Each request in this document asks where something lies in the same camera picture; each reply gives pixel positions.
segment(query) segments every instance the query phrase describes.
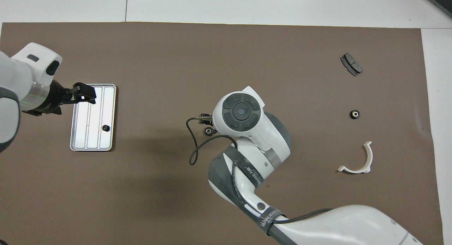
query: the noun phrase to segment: silver rectangular tray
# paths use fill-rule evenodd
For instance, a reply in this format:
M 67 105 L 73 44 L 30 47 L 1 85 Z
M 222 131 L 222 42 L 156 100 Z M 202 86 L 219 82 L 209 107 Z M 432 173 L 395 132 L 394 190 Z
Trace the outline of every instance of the silver rectangular tray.
M 96 103 L 74 105 L 70 148 L 75 151 L 108 151 L 113 146 L 116 85 L 88 85 L 95 89 Z

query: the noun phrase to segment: gray button pad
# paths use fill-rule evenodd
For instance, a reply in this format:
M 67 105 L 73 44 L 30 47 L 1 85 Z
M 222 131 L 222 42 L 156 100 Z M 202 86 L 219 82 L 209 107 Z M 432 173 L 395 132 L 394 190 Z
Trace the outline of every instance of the gray button pad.
M 259 103 L 249 94 L 231 94 L 223 102 L 223 119 L 235 131 L 252 129 L 258 123 L 260 114 Z

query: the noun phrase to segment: brown mat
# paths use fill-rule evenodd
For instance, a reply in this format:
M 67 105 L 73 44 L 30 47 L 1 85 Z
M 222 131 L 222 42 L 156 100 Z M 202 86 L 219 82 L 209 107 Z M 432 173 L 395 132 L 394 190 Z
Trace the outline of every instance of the brown mat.
M 22 115 L 0 155 L 0 239 L 10 245 L 276 244 L 208 184 L 210 159 L 227 140 L 188 165 L 186 119 L 247 85 L 292 136 L 291 156 L 257 190 L 263 200 L 288 217 L 368 205 L 424 244 L 442 244 L 419 29 L 3 24 L 7 55 L 29 42 L 63 57 L 55 79 L 65 87 L 116 84 L 116 140 L 111 152 L 73 152 L 71 106 Z M 361 75 L 343 67 L 346 52 Z M 371 172 L 336 172 L 363 166 L 366 141 Z

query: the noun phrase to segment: white tile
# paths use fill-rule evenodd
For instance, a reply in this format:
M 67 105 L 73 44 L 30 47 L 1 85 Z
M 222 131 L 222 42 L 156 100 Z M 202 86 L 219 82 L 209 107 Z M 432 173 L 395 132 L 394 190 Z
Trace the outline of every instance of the white tile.
M 452 28 L 428 0 L 129 0 L 127 21 Z
M 422 29 L 444 244 L 452 244 L 452 29 Z
M 121 22 L 125 15 L 126 0 L 0 0 L 0 23 Z

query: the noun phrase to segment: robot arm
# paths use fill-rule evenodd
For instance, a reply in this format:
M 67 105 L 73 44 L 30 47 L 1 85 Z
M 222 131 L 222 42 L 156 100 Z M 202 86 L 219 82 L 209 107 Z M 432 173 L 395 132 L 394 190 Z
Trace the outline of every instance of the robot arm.
M 59 106 L 63 104 L 95 103 L 92 87 L 76 83 L 67 89 L 53 80 L 62 60 L 36 43 L 28 44 L 11 58 L 0 52 L 0 152 L 17 133 L 20 111 L 34 116 L 61 114 Z
M 213 125 L 237 139 L 209 167 L 213 190 L 236 205 L 267 235 L 281 244 L 420 244 L 391 218 L 374 208 L 352 205 L 287 219 L 281 211 L 255 195 L 259 187 L 290 154 L 289 133 L 251 88 L 232 92 L 218 102 Z

